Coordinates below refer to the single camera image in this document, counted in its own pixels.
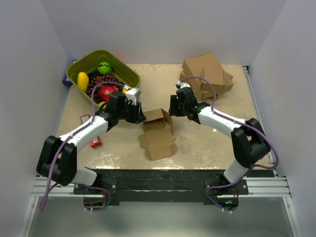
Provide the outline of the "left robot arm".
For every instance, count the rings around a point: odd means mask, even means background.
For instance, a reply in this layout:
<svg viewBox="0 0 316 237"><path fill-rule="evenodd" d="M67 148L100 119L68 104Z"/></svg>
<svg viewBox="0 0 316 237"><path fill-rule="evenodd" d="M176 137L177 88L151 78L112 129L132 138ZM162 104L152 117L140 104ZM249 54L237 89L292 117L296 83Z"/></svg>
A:
<svg viewBox="0 0 316 237"><path fill-rule="evenodd" d="M37 164L37 173L62 186L83 184L92 194L100 192L102 181L97 178L95 171L77 165L77 155L93 139L111 130L120 120L134 124L145 121L141 103L137 100L140 93L138 88L114 92L107 104L102 105L81 126L60 137L47 137Z"/></svg>

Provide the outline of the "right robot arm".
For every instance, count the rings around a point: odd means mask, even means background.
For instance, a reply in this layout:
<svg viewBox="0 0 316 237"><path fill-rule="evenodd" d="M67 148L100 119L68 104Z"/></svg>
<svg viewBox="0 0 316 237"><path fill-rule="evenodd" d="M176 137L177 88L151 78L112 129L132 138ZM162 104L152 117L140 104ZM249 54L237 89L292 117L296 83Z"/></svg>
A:
<svg viewBox="0 0 316 237"><path fill-rule="evenodd" d="M190 87L179 87L176 94L170 96L169 114L187 117L231 138L235 160L224 171L224 179L220 181L220 189L226 194L235 191L237 180L271 151L258 120L235 118L212 108L208 103L199 103Z"/></svg>

